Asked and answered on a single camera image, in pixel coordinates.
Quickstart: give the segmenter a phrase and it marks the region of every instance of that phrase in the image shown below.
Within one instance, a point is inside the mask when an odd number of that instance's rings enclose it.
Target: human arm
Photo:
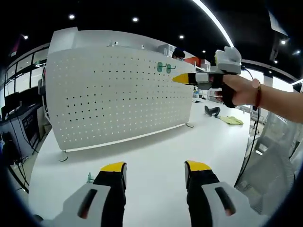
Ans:
[[[223,82],[236,91],[234,105],[255,105],[257,89],[252,82],[237,75],[224,75]],[[281,91],[261,85],[261,108],[297,123],[303,123],[303,94]]]

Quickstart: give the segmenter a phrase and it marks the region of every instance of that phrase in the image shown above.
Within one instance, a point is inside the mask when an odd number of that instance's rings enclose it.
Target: computer monitor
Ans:
[[[4,100],[6,111],[8,113],[20,106],[19,92],[6,96]]]

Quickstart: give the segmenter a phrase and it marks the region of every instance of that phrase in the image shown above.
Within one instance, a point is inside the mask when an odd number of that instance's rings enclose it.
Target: ceiling light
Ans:
[[[75,19],[75,15],[70,14],[70,15],[68,16],[68,18],[69,18],[70,20],[74,20],[74,19]]]
[[[200,0],[192,0],[195,4],[197,4],[198,7],[200,7],[207,15],[208,17],[216,24],[216,26],[218,27],[218,29],[221,31],[221,33],[223,34],[223,36],[225,37],[226,41],[228,42],[230,47],[233,47],[233,43],[232,40],[230,39],[230,37],[228,36],[227,32],[225,31],[225,29],[223,28],[223,26],[220,24],[220,22],[218,21],[218,19],[214,16],[214,14],[209,10],[209,8],[206,7],[206,5],[204,5]]]
[[[139,21],[139,18],[133,17],[132,21],[133,21],[133,22],[138,22],[138,21]]]
[[[290,85],[293,86],[293,85],[296,85],[296,84],[299,84],[299,83],[302,83],[302,82],[303,82],[303,79],[300,79],[300,80],[298,80],[298,81],[296,81],[296,82],[294,82],[294,83],[292,83]]]

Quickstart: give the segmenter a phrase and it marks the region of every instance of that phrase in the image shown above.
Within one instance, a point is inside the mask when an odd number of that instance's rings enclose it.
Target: white pegboard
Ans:
[[[158,62],[176,69],[158,72]],[[172,78],[194,71],[186,62],[125,47],[49,54],[46,99],[59,147],[98,145],[187,123],[193,88]]]

